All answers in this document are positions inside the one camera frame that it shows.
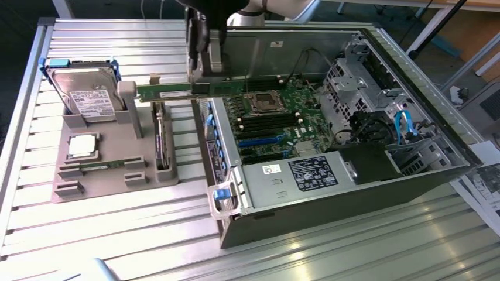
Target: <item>hard drive label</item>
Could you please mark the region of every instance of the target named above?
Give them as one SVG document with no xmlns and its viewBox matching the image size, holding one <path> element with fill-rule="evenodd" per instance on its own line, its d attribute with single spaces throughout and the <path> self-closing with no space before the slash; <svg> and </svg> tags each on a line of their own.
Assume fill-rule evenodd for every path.
<svg viewBox="0 0 500 281">
<path fill-rule="evenodd" d="M 338 184 L 325 156 L 288 162 L 300 191 Z"/>
<path fill-rule="evenodd" d="M 69 94 L 84 118 L 114 114 L 106 90 L 77 91 L 69 92 Z"/>
</svg>

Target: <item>aluminum profile table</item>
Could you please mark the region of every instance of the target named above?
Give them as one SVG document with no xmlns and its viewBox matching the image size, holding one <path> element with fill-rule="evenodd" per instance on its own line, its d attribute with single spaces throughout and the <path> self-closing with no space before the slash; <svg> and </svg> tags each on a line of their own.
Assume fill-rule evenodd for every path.
<svg viewBox="0 0 500 281">
<path fill-rule="evenodd" d="M 124 80 L 144 84 L 156 72 L 184 81 L 184 42 L 182 21 L 38 27 L 1 154 L 0 280 L 46 277 L 86 257 L 121 280 L 498 280 L 500 237 L 448 184 L 404 205 L 220 250 L 188 102 L 170 104 L 178 185 L 49 202 L 62 105 L 37 57 L 114 56 Z"/>
</svg>

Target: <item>pcie slot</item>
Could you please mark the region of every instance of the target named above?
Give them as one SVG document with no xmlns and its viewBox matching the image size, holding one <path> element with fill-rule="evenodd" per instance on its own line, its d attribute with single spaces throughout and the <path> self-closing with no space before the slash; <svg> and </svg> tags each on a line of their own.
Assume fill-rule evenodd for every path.
<svg viewBox="0 0 500 281">
<path fill-rule="evenodd" d="M 284 137 L 282 135 L 274 136 L 272 138 L 265 138 L 265 139 L 249 139 L 249 140 L 242 140 L 237 143 L 238 148 L 248 148 L 250 146 L 257 146 L 257 145 L 269 145 L 269 144 L 276 144 L 281 141 Z"/>
<path fill-rule="evenodd" d="M 265 154 L 265 155 L 258 155 L 258 156 L 248 156 L 241 159 L 242 164 L 254 164 L 254 163 L 261 163 L 261 162 L 268 162 L 273 160 L 281 160 L 284 158 L 282 152 L 272 153 L 272 154 Z"/>
</svg>

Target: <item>white label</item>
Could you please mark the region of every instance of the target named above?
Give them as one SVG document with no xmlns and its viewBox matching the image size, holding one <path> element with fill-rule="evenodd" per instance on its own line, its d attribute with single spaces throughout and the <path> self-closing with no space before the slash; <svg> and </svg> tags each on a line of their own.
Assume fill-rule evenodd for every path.
<svg viewBox="0 0 500 281">
<path fill-rule="evenodd" d="M 264 174 L 273 174 L 273 173 L 280 173 L 281 168 L 278 164 L 262 166 Z"/>
<path fill-rule="evenodd" d="M 281 48 L 281 47 L 282 47 L 282 41 L 270 42 L 270 48 Z"/>
<path fill-rule="evenodd" d="M 104 169 L 108 169 L 108 165 L 102 165 L 102 166 L 96 166 L 96 167 L 88 167 L 88 168 L 81 168 L 80 170 L 84 171 L 84 172 L 88 172 L 88 171 L 93 171 L 93 170 L 104 170 Z"/>
<path fill-rule="evenodd" d="M 106 90 L 69 92 L 84 118 L 114 115 Z"/>
<path fill-rule="evenodd" d="M 177 98 L 177 97 L 186 97 L 189 95 L 190 95 L 190 91 L 161 92 L 160 98 Z"/>
</svg>

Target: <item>cpu socket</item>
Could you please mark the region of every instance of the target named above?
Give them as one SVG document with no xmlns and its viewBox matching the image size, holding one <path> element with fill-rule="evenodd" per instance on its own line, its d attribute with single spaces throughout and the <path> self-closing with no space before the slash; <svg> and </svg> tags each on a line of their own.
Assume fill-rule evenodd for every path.
<svg viewBox="0 0 500 281">
<path fill-rule="evenodd" d="M 254 114 L 285 111 L 280 94 L 276 91 L 248 93 L 245 97 L 252 104 Z"/>
</svg>

